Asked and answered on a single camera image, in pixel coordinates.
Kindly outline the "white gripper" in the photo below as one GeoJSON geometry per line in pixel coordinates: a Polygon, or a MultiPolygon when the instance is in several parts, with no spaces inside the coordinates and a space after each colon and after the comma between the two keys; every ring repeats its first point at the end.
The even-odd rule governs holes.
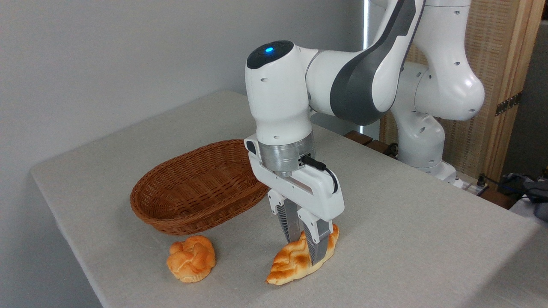
{"type": "Polygon", "coordinates": [[[300,238],[299,218],[303,223],[312,265],[323,259],[332,221],[345,209],[341,188],[334,191],[333,178],[325,171],[305,165],[282,177],[262,165],[256,135],[244,139],[255,177],[273,190],[268,191],[272,213],[280,222],[288,243],[300,238]]]}

